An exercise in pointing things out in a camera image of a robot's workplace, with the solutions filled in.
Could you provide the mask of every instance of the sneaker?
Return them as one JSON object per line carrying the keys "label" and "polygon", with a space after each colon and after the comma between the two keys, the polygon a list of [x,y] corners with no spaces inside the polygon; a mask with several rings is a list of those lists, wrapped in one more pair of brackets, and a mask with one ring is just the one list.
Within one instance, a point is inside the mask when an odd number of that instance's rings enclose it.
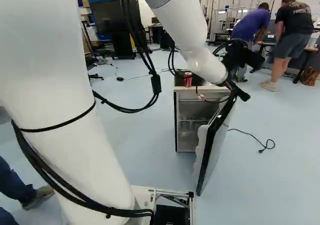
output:
{"label": "sneaker", "polygon": [[267,89],[271,92],[275,92],[276,91],[276,84],[270,81],[264,81],[262,83],[259,84],[260,87]]}
{"label": "sneaker", "polygon": [[53,188],[51,186],[49,186],[49,185],[42,186],[36,191],[36,197],[28,203],[23,203],[22,208],[27,211],[30,209],[37,208],[44,201],[46,201],[47,199],[52,197],[54,194],[55,194],[55,191],[53,190]]}
{"label": "sneaker", "polygon": [[237,77],[236,80],[235,80],[236,84],[245,84],[247,82],[248,82],[248,79],[245,79],[243,77],[241,77],[241,78]]}

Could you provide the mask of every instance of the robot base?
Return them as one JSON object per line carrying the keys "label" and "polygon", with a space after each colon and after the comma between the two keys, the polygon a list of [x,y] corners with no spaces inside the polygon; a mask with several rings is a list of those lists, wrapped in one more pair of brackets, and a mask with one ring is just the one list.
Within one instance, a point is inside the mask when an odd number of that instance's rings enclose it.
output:
{"label": "robot base", "polygon": [[[154,225],[194,225],[194,193],[182,193],[171,190],[154,189],[145,186],[131,186],[135,199],[135,209],[154,211]],[[160,205],[162,197],[176,206]],[[150,217],[131,218],[125,225],[149,225]]]}

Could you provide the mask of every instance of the jeans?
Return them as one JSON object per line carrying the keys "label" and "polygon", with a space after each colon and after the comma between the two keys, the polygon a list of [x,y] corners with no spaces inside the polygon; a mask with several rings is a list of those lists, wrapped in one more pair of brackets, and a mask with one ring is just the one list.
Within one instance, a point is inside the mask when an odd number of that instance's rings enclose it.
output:
{"label": "jeans", "polygon": [[[37,196],[33,186],[25,185],[18,174],[10,169],[9,164],[0,156],[0,192],[8,198],[27,204]],[[0,225],[18,225],[14,217],[0,207]]]}
{"label": "jeans", "polygon": [[[246,43],[248,44],[248,49],[252,49],[254,43],[252,41],[246,41]],[[236,66],[234,67],[231,71],[230,71],[230,75],[232,79],[245,79],[245,74],[247,72],[247,67],[248,65],[245,64],[244,67],[240,67],[240,66]]]}

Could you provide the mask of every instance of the red soda can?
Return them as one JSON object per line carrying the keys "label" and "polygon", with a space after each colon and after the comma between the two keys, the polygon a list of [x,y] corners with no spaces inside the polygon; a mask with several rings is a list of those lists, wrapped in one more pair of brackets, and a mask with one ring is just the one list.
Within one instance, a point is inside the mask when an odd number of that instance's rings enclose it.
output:
{"label": "red soda can", "polygon": [[192,86],[192,72],[185,72],[184,73],[184,86],[191,87]]}

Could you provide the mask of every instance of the man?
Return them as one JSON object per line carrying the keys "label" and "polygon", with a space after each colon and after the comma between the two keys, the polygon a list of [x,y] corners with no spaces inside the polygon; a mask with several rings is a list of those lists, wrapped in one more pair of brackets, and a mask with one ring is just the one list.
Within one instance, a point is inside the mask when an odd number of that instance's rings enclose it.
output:
{"label": "man", "polygon": [[[231,39],[242,39],[248,43],[248,48],[251,49],[253,45],[262,39],[269,26],[270,17],[271,14],[268,3],[261,3],[257,9],[250,11],[236,24],[233,28]],[[245,78],[246,72],[247,65],[245,65],[244,68],[236,67],[231,71],[231,76],[238,83],[246,83],[248,81]]]}
{"label": "man", "polygon": [[307,46],[314,25],[310,7],[296,0],[282,0],[276,14],[276,40],[271,80],[260,83],[269,91],[276,91],[276,84],[288,68],[291,58],[297,59]]}
{"label": "man", "polygon": [[[25,185],[1,156],[0,192],[11,199],[18,200],[25,210],[36,208],[54,194],[50,186],[43,186],[35,190],[31,184]],[[0,225],[18,225],[18,223],[9,212],[0,207]]]}

